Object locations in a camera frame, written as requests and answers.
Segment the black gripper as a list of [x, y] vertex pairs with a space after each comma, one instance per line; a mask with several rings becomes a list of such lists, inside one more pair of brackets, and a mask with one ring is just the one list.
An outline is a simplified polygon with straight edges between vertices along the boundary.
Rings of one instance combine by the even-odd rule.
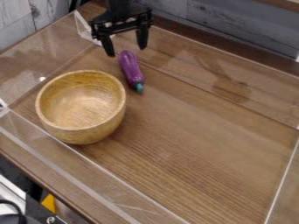
[[105, 53], [114, 56], [114, 48], [107, 35], [134, 30], [138, 48], [146, 48], [149, 28], [153, 24], [152, 10], [148, 7], [133, 6], [128, 13], [115, 14], [106, 10], [101, 15], [93, 17], [87, 22], [90, 36], [99, 40]]

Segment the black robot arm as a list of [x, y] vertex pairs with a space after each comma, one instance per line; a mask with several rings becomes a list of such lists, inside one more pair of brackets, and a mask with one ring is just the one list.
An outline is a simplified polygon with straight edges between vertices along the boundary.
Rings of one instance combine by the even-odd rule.
[[87, 25], [90, 37], [99, 41], [105, 53], [114, 56], [110, 36], [134, 30], [138, 48], [146, 48], [149, 28], [153, 24], [152, 9], [130, 3], [130, 0], [105, 0], [106, 10], [93, 17]]

